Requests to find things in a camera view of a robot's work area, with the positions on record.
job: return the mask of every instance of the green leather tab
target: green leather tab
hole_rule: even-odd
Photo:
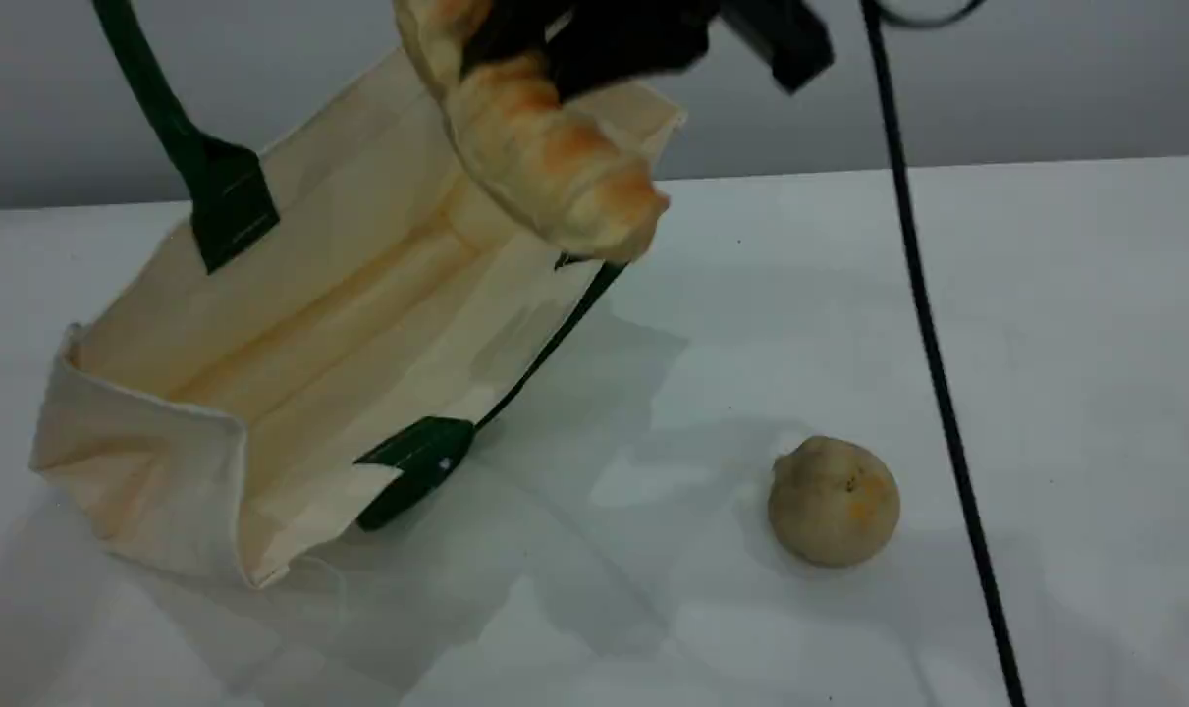
[[[441,486],[472,448],[476,425],[449,417],[424,417],[359,457],[402,472],[359,513],[358,526],[375,531]]]
[[[279,214],[258,157],[202,133],[163,76],[128,0],[93,0],[109,48],[194,202],[191,227],[207,272],[244,253]]]

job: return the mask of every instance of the green bag handle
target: green bag handle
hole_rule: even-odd
[[[166,157],[189,188],[191,227],[206,272],[221,269],[279,223],[258,156],[189,120],[140,31],[131,0],[93,0],[109,48]]]

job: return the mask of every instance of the gray wall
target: gray wall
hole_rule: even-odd
[[[389,0],[136,6],[195,120],[257,149],[397,43]],[[839,63],[794,99],[723,27],[656,81],[691,111],[662,176],[885,164],[857,0],[813,6]],[[1189,153],[1189,0],[990,0],[891,49],[913,164]],[[87,0],[0,0],[0,207],[182,195]]]

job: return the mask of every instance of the black robotic claw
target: black robotic claw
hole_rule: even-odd
[[[630,77],[684,71],[723,18],[789,94],[833,63],[825,25],[800,0],[495,0],[464,71],[536,50],[567,100]]]

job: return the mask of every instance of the round potato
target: round potato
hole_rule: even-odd
[[[813,564],[873,557],[899,523],[899,487],[881,460],[841,438],[811,437],[773,465],[769,526]]]

